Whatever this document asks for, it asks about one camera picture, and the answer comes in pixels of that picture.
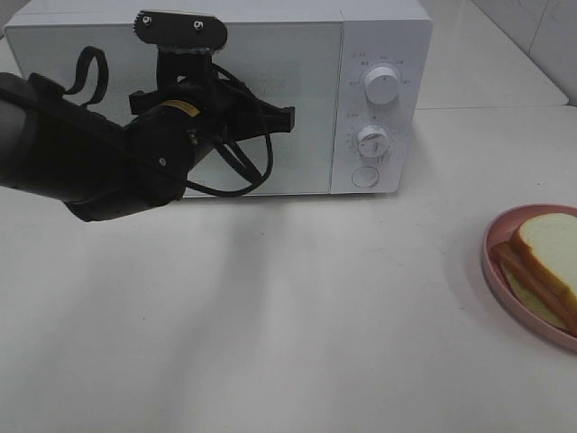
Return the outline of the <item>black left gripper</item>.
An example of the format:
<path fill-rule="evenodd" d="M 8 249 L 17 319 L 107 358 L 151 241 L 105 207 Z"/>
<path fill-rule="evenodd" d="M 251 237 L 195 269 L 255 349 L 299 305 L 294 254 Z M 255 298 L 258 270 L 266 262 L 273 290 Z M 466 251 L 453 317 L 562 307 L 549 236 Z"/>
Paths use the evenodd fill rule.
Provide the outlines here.
<path fill-rule="evenodd" d="M 188 174 L 216 152 L 238 174 L 252 162 L 238 142 L 265 134 L 291 133 L 296 108 L 252 98 L 230 79 L 198 84 L 186 78 L 151 92 L 128 96 L 134 119 L 124 127 L 130 173 Z"/>

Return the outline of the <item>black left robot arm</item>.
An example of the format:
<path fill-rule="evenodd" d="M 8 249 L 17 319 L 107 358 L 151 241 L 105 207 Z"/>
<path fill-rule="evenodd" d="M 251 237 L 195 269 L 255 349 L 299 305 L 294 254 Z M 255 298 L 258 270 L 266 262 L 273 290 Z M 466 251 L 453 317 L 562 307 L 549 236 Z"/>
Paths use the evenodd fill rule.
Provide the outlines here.
<path fill-rule="evenodd" d="M 295 124 L 294 107 L 268 104 L 235 79 L 182 80 L 130 101 L 137 115 L 119 125 L 69 102 L 48 78 L 3 73 L 2 185 L 57 199 L 87 222 L 125 217 L 179 200 L 187 189 L 207 193 L 188 175 L 210 152 L 257 189 L 268 175 L 240 142 Z"/>

